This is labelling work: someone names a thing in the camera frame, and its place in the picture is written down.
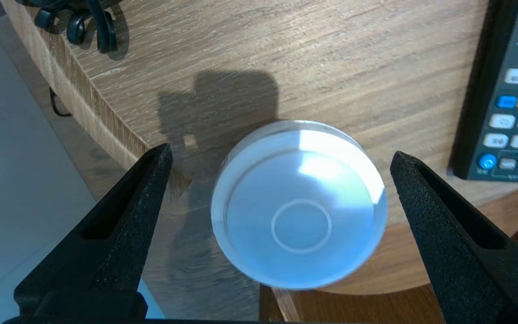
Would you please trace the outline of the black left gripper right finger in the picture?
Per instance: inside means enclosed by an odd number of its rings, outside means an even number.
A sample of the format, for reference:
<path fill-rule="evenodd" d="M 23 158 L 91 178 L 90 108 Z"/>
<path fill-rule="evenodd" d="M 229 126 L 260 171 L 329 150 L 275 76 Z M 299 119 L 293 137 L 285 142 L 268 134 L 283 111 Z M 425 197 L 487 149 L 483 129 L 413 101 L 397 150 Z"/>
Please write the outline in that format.
<path fill-rule="evenodd" d="M 421 160 L 391 176 L 448 324 L 518 324 L 518 246 Z"/>

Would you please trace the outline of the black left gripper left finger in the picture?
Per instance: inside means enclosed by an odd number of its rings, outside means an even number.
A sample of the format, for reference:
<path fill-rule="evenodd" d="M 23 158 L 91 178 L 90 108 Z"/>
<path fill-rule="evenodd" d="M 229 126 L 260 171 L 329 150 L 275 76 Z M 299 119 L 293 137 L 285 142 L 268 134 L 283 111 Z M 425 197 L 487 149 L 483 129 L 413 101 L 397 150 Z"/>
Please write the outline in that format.
<path fill-rule="evenodd" d="M 148 150 L 14 290 L 9 324 L 149 324 L 138 285 L 173 164 Z"/>

